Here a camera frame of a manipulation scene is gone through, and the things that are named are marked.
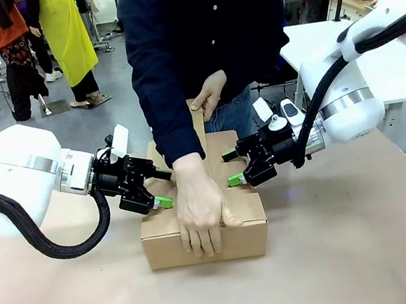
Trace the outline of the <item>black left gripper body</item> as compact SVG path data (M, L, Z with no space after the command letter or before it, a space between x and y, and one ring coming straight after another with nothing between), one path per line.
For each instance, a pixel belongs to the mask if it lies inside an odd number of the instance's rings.
M155 196L145 186L153 177L155 166L150 159L126 156L110 161L94 161L96 189L104 196L120 196L119 208L138 214L149 214L154 208Z

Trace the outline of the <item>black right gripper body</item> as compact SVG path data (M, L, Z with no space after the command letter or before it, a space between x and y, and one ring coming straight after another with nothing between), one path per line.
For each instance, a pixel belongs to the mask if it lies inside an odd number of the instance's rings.
M250 186L257 187L277 176L276 164L291 161L297 151L291 128L277 132L261 132L239 139L236 144L238 156L248 158L243 176Z

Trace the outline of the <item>person's right hand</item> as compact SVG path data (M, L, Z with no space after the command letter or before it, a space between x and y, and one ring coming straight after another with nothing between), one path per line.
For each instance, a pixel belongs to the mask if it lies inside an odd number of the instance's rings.
M227 206L225 196L209 175L198 153L187 154L172 164L176 178L177 216L185 251L213 257L222 249L221 224L243 224Z

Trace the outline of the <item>person's left hand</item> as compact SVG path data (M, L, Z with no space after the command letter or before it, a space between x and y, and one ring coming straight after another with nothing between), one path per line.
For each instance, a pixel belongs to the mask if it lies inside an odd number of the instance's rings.
M223 70L216 71L206 78L201 92L191 103L191 110L194 112L201 110L205 122L208 122L212 118L226 82L227 78L225 72Z

